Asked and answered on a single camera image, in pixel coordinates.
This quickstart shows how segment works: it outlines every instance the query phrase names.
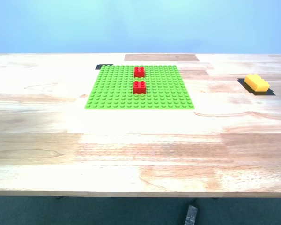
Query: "yellow lego brick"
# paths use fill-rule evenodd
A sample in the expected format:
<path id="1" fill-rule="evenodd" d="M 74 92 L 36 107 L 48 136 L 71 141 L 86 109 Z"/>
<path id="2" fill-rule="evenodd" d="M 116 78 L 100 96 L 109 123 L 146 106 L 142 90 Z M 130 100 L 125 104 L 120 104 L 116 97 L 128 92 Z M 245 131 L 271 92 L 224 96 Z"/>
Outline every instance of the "yellow lego brick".
<path id="1" fill-rule="evenodd" d="M 255 92 L 267 92 L 270 85 L 264 79 L 262 79 L 258 74 L 248 74 L 244 82 L 247 83 L 250 88 Z"/>

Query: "green lego baseplate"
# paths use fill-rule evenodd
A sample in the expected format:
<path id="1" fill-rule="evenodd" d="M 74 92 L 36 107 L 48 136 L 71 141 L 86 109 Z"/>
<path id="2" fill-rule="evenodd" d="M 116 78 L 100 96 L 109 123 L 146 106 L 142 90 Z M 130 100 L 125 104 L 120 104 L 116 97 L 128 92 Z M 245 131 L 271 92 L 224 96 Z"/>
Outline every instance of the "green lego baseplate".
<path id="1" fill-rule="evenodd" d="M 134 78 L 135 67 L 145 78 Z M 133 82 L 145 81 L 146 94 L 133 94 Z M 194 109 L 176 66 L 102 66 L 85 109 Z"/>

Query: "blue background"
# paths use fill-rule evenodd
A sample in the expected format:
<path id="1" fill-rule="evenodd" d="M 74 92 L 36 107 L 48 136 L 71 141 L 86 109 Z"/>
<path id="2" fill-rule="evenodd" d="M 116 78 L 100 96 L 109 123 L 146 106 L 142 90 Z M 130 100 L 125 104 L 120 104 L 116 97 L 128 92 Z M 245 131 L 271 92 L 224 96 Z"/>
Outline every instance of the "blue background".
<path id="1" fill-rule="evenodd" d="M 0 53 L 281 53 L 281 0 L 0 0 Z"/>

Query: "wooden table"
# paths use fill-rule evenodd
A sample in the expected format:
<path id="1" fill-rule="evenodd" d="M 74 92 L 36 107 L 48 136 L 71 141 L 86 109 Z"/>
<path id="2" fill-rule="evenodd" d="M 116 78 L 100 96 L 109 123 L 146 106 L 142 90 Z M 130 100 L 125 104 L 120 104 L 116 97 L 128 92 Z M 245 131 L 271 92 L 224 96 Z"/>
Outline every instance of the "wooden table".
<path id="1" fill-rule="evenodd" d="M 97 64 L 175 64 L 195 109 L 85 110 Z M 281 55 L 0 54 L 0 195 L 281 197 Z"/>

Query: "dark floor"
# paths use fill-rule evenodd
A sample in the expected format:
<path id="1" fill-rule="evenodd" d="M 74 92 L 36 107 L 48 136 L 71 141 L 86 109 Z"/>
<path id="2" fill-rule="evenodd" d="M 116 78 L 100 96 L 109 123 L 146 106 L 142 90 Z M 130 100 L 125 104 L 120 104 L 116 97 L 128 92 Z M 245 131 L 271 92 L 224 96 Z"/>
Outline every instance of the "dark floor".
<path id="1" fill-rule="evenodd" d="M 1 197 L 0 225 L 183 225 L 192 198 Z M 200 198 L 198 225 L 281 225 L 281 199 Z"/>

